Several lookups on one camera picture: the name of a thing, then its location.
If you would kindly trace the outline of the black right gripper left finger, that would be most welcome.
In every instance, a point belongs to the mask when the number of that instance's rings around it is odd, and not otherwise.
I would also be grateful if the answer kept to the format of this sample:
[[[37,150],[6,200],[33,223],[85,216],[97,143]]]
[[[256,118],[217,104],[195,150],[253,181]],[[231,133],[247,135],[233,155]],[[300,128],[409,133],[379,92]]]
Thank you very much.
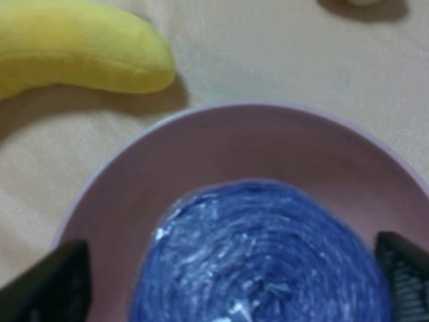
[[[88,244],[69,241],[1,289],[1,320],[86,321],[92,294]]]

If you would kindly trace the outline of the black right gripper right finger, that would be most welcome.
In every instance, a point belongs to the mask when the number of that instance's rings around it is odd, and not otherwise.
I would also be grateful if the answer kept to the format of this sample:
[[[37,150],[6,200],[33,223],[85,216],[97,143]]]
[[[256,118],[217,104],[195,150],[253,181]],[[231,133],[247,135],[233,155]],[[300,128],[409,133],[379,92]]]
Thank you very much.
[[[375,255],[389,283],[394,321],[428,320],[428,252],[392,231],[377,234]]]

